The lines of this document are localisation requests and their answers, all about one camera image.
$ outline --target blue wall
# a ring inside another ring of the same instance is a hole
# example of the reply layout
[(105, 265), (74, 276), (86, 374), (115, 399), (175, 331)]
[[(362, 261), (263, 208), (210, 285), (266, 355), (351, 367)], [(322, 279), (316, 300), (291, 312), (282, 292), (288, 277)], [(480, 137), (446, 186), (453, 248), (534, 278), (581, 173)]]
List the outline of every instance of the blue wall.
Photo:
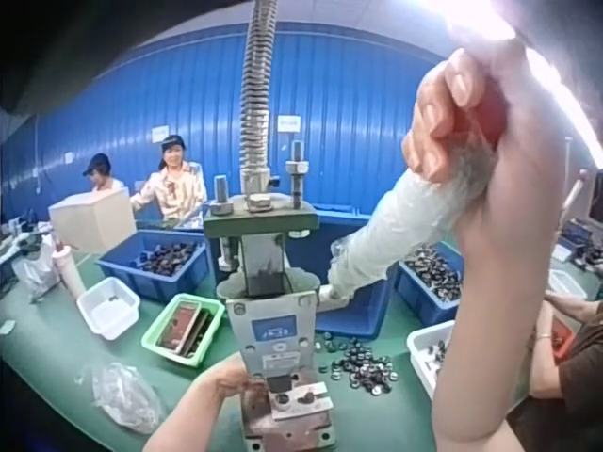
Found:
[[(246, 25), (187, 33), (130, 51), (78, 98), (32, 118), (2, 151), (3, 210), (12, 217), (90, 189), (90, 157), (111, 158), (132, 191), (156, 170), (151, 129), (167, 124), (183, 136), (187, 158), (239, 188), (239, 93)], [(301, 116), (310, 161), (306, 198), (370, 213), (405, 166), (400, 143), (416, 88), (438, 58), (376, 35), (316, 24), (280, 24), (270, 93), (269, 162), (289, 190), (285, 161), (291, 137), (276, 133), (279, 114)], [(64, 163), (72, 152), (74, 161)]]

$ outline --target black cap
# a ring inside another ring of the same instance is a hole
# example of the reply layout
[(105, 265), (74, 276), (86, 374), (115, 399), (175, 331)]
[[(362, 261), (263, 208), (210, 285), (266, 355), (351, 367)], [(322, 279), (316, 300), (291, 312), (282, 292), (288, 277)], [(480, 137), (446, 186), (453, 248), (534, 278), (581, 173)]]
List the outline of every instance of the black cap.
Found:
[(109, 162), (109, 157), (103, 153), (96, 154), (90, 159), (90, 163), (88, 163), (88, 167), (84, 171), (83, 175), (90, 176), (95, 170), (104, 176), (108, 176), (111, 172), (111, 162)]
[(179, 135), (169, 135), (161, 141), (161, 151), (166, 152), (171, 146), (179, 144), (182, 149), (185, 149), (185, 141)]

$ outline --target woman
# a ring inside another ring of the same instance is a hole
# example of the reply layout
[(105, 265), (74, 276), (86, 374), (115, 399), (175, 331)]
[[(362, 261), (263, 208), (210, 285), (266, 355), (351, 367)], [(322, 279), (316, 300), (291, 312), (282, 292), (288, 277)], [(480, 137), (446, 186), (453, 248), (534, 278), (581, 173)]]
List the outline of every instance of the woman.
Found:
[[(603, 303), (550, 292), (545, 300), (536, 322), (530, 397), (509, 414), (509, 424), (526, 452), (603, 450)], [(553, 306), (582, 325), (559, 365)]]
[(111, 176), (111, 162), (109, 157), (103, 153), (96, 154), (90, 160), (82, 175), (89, 177), (92, 182), (92, 191), (114, 190), (125, 186), (122, 181)]
[[(444, 183), (451, 153), (467, 145), (467, 132), (479, 127), (487, 137), (498, 135), (492, 179), (456, 228), (463, 295), (433, 399), (432, 427), (439, 451), (518, 452), (522, 445), (505, 415), (546, 290), (562, 208), (561, 112), (532, 77), (518, 40), (472, 36), (465, 44), (470, 52), (455, 52), (424, 77), (402, 145), (412, 172)], [(496, 107), (489, 103), (499, 96), (501, 114), (493, 116)], [(244, 372), (230, 363), (217, 369), (238, 376), (230, 388), (244, 387)], [(200, 376), (204, 388), (199, 383), (189, 390), (145, 450), (207, 450), (222, 399), (231, 394), (208, 382), (220, 381), (216, 373)]]
[(178, 135), (162, 141), (159, 172), (151, 174), (142, 190), (130, 200), (135, 211), (157, 200), (164, 219), (185, 219), (207, 201), (201, 166), (184, 160), (185, 148)]

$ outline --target green plastic basket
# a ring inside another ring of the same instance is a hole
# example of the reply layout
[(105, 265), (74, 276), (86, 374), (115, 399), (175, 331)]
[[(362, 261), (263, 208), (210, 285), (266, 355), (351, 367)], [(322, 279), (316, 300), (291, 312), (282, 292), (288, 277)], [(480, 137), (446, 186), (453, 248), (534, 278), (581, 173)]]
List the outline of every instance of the green plastic basket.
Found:
[[(195, 354), (190, 358), (186, 356), (176, 355), (175, 353), (166, 350), (163, 347), (157, 346), (157, 340), (161, 335), (161, 332), (165, 329), (166, 325), (171, 319), (172, 314), (176, 310), (176, 306), (180, 301), (186, 301), (191, 303), (198, 303), (203, 308), (209, 311), (212, 314), (213, 318), (207, 331), (205, 332), (204, 338), (201, 340), (201, 343), (197, 347)], [(177, 363), (187, 365), (189, 367), (199, 367), (199, 365), (204, 360), (205, 353), (209, 349), (212, 341), (214, 340), (214, 334), (218, 330), (220, 326), (220, 322), (222, 321), (222, 317), (224, 316), (224, 305), (215, 299), (205, 299), (203, 297), (195, 297), (189, 294), (179, 294), (176, 295), (173, 299), (171, 299), (170, 304), (168, 304), (165, 309), (161, 312), (161, 314), (155, 319), (153, 325), (149, 327), (144, 335), (142, 336), (142, 346), (148, 350), (151, 350), (153, 353), (157, 355), (161, 355), (168, 360), (175, 361)]]

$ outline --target green workbench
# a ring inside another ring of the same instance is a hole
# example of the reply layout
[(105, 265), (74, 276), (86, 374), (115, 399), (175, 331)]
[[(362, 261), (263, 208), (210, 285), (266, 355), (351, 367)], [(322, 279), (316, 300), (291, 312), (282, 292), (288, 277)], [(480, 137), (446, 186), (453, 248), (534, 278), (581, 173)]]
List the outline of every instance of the green workbench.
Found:
[[(101, 281), (103, 274), (94, 264), (94, 257), (76, 257), (86, 287)], [(574, 268), (568, 271), (589, 297), (595, 295), (599, 286), (596, 277)], [(211, 297), (210, 282), (202, 285), (198, 293)], [(140, 451), (146, 437), (120, 428), (93, 406), (90, 378), (83, 384), (76, 381), (89, 375), (86, 369), (96, 364), (119, 361), (135, 366), (171, 410), (202, 369), (171, 363), (140, 346), (140, 337), (161, 309), (162, 305), (144, 300), (139, 322), (114, 342), (108, 342), (89, 331), (64, 288), (53, 289), (41, 303), (29, 304), (23, 286), (17, 284), (0, 302), (0, 325), (8, 319), (17, 322), (10, 335), (0, 338), (3, 359), (48, 405), (94, 441), (118, 452)], [(393, 295), (381, 335), (373, 343), (374, 353), (391, 356), (399, 372), (399, 381), (394, 383), (390, 395), (373, 397), (352, 390), (346, 379), (327, 379), (335, 405), (337, 450), (435, 450), (431, 402), (410, 364), (406, 347), (408, 334), (420, 327), (405, 303)], [(235, 350), (234, 336), (225, 322), (206, 356), (204, 368)], [(338, 355), (318, 353), (316, 364), (328, 364), (335, 356)], [(237, 399), (225, 404), (209, 450), (244, 451)]]

